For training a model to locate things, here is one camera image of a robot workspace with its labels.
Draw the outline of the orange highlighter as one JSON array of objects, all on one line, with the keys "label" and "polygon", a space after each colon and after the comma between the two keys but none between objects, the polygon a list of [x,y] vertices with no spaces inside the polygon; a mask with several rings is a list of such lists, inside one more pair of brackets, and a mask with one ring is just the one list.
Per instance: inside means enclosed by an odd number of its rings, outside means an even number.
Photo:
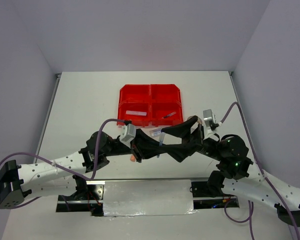
[{"label": "orange highlighter", "polygon": [[130,157],[130,161],[131,161],[131,162],[136,162],[136,158],[132,155],[132,156]]}]

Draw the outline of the large clear tape roll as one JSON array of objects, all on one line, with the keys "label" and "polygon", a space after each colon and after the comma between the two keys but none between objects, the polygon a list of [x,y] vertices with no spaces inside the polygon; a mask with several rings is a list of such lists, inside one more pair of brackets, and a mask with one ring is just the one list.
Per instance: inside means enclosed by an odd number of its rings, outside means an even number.
[{"label": "large clear tape roll", "polygon": [[197,124],[200,124],[200,125],[203,124],[202,119],[201,119],[200,117],[198,117],[197,115],[189,116],[189,117],[187,118],[187,121],[188,121],[188,120],[194,120],[194,119],[196,119],[196,123],[197,123]]}]

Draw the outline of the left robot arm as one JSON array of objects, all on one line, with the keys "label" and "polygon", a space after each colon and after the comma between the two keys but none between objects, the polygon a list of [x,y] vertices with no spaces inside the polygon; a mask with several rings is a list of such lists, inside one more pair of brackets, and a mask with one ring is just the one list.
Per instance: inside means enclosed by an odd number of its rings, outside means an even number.
[{"label": "left robot arm", "polygon": [[11,154],[0,162],[0,209],[21,208],[48,196],[72,195],[81,200],[88,193],[86,183],[109,163],[108,157],[132,155],[141,162],[160,154],[172,156],[172,148],[141,129],[117,138],[97,131],[79,151],[54,160],[40,157],[39,163],[17,164],[12,157],[23,153]]}]

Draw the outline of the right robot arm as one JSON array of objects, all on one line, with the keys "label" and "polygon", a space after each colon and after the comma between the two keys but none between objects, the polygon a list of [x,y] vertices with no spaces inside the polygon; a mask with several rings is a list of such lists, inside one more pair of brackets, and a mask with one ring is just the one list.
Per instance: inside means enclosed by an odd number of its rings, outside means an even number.
[{"label": "right robot arm", "polygon": [[218,162],[217,169],[207,180],[208,192],[213,196],[235,195],[259,203],[274,210],[282,222],[300,227],[300,188],[269,174],[256,159],[250,159],[250,149],[238,135],[212,139],[223,121],[217,122],[210,110],[206,114],[203,123],[199,123],[195,130],[191,128],[197,123],[197,116],[161,131],[182,140],[185,146],[181,152],[184,155],[193,147],[198,153]]}]

